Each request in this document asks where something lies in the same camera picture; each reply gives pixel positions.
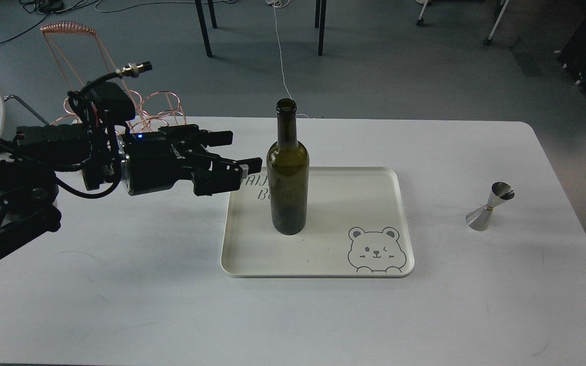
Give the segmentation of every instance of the white tray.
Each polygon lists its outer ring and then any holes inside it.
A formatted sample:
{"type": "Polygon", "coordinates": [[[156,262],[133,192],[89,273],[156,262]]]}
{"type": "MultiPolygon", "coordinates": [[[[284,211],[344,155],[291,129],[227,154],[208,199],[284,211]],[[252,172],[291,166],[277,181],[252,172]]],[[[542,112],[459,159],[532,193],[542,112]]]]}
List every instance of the white tray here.
{"type": "Polygon", "coordinates": [[[230,194],[221,266],[231,276],[401,278],[414,264],[391,169],[312,167],[307,224],[291,236],[273,227],[265,169],[230,194]]]}

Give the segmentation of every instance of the bottle neck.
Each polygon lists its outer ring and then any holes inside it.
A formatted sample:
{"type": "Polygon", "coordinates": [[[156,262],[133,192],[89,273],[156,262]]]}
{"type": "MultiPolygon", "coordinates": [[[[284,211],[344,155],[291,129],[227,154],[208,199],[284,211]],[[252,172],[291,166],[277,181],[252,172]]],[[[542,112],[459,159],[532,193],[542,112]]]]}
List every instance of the bottle neck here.
{"type": "Polygon", "coordinates": [[[295,114],[277,116],[277,147],[284,150],[298,148],[295,114]]]}

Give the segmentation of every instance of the white table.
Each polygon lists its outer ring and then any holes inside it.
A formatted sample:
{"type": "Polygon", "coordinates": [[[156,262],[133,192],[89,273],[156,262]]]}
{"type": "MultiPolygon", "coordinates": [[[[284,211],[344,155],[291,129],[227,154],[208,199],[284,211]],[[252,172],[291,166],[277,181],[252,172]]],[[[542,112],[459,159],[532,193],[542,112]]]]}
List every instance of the white table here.
{"type": "MultiPolygon", "coordinates": [[[[263,156],[270,118],[223,156],[263,156]]],[[[518,122],[298,120],[315,166],[384,166],[416,258],[402,279],[237,279],[219,266],[228,194],[98,201],[62,192],[63,228],[0,262],[0,363],[586,364],[586,236],[518,122]],[[516,197],[476,232],[465,214],[516,197]]]]}

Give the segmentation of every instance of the power cord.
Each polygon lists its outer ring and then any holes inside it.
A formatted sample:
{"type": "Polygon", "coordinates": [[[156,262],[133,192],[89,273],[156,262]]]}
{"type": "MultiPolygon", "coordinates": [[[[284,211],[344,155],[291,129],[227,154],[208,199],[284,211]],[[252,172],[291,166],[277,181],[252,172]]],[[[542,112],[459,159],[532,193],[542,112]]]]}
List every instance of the power cord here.
{"type": "Polygon", "coordinates": [[[32,31],[35,27],[37,27],[38,25],[40,25],[42,23],[42,21],[44,21],[46,18],[49,18],[49,15],[51,15],[51,14],[46,14],[44,16],[44,18],[42,18],[39,22],[35,23],[35,25],[33,25],[31,28],[28,28],[27,30],[24,30],[22,33],[19,33],[18,35],[14,36],[14,37],[11,37],[11,38],[9,38],[7,40],[1,41],[0,44],[5,44],[6,42],[10,42],[11,40],[18,39],[19,37],[25,35],[26,33],[30,32],[30,31],[32,31]]]}
{"type": "MultiPolygon", "coordinates": [[[[98,9],[98,6],[102,3],[102,0],[97,0],[96,1],[97,4],[95,5],[94,9],[97,12],[100,13],[116,13],[116,12],[122,12],[124,10],[128,10],[128,9],[132,9],[132,8],[136,8],[136,7],[141,7],[143,5],[157,5],[157,4],[195,4],[195,2],[150,2],[150,3],[141,3],[141,4],[136,4],[136,5],[132,5],[130,7],[126,7],[126,8],[121,8],[121,9],[114,9],[114,10],[100,10],[98,9]]],[[[234,3],[235,0],[214,0],[213,3],[228,3],[228,4],[232,4],[234,3]]]]}
{"type": "Polygon", "coordinates": [[[282,3],[282,0],[266,0],[267,5],[272,5],[272,7],[278,8],[278,9],[286,7],[286,5],[288,5],[290,2],[291,2],[291,0],[286,0],[285,3],[282,3]]]}
{"type": "MultiPolygon", "coordinates": [[[[0,44],[5,44],[6,42],[10,42],[11,40],[14,39],[18,39],[19,37],[25,35],[26,33],[32,31],[35,27],[37,27],[38,25],[42,24],[43,21],[45,21],[49,15],[51,14],[56,14],[56,15],[61,15],[61,14],[67,14],[68,12],[72,12],[74,10],[78,10],[78,9],[83,9],[84,7],[89,7],[90,5],[94,5],[96,3],[99,2],[99,0],[94,0],[91,3],[87,2],[88,0],[79,0],[79,2],[77,2],[74,6],[68,8],[68,9],[63,9],[63,10],[57,10],[57,11],[53,11],[53,12],[46,12],[44,13],[44,18],[40,19],[40,21],[38,21],[37,23],[35,23],[35,25],[31,26],[30,28],[28,28],[27,30],[24,30],[22,33],[19,33],[18,35],[11,37],[7,40],[3,40],[0,42],[0,44]]],[[[38,12],[38,4],[42,3],[42,0],[32,0],[30,2],[23,2],[22,0],[18,0],[19,4],[24,8],[24,10],[26,10],[27,13],[29,14],[33,14],[33,13],[37,13],[38,12]],[[34,8],[33,10],[28,10],[27,7],[33,5],[34,8]]]]}
{"type": "MultiPolygon", "coordinates": [[[[288,97],[290,99],[293,99],[293,97],[291,97],[291,93],[288,91],[288,86],[286,86],[286,76],[284,75],[284,56],[282,55],[282,44],[279,41],[279,30],[277,29],[277,9],[281,9],[283,7],[286,7],[286,5],[288,5],[288,3],[290,3],[290,0],[288,0],[284,5],[282,5],[280,0],[276,0],[274,2],[273,1],[269,2],[269,0],[267,0],[266,3],[268,5],[272,5],[272,7],[273,7],[273,16],[275,18],[275,35],[277,35],[277,46],[279,47],[279,66],[281,67],[281,70],[282,70],[282,83],[284,84],[284,89],[286,90],[288,97]]],[[[305,116],[306,118],[309,118],[309,116],[307,116],[304,113],[298,113],[298,114],[296,114],[296,116],[305,116]]]]}

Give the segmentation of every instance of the white cable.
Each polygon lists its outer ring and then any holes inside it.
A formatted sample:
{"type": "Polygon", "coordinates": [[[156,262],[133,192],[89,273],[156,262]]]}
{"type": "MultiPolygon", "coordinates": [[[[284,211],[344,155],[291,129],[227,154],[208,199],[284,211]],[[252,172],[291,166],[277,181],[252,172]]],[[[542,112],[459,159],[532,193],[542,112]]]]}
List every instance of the white cable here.
{"type": "Polygon", "coordinates": [[[291,93],[288,91],[288,86],[286,86],[286,77],[284,76],[284,58],[282,57],[282,44],[281,42],[279,42],[279,30],[277,30],[277,7],[275,7],[275,5],[273,5],[273,15],[275,16],[275,34],[277,35],[277,46],[279,46],[279,65],[282,69],[282,82],[284,83],[284,88],[286,89],[286,93],[288,94],[288,97],[290,99],[293,99],[293,97],[291,97],[291,93]]]}
{"type": "Polygon", "coordinates": [[[272,5],[274,8],[283,8],[290,3],[291,0],[286,0],[286,3],[282,3],[282,0],[266,0],[267,5],[272,5]]]}

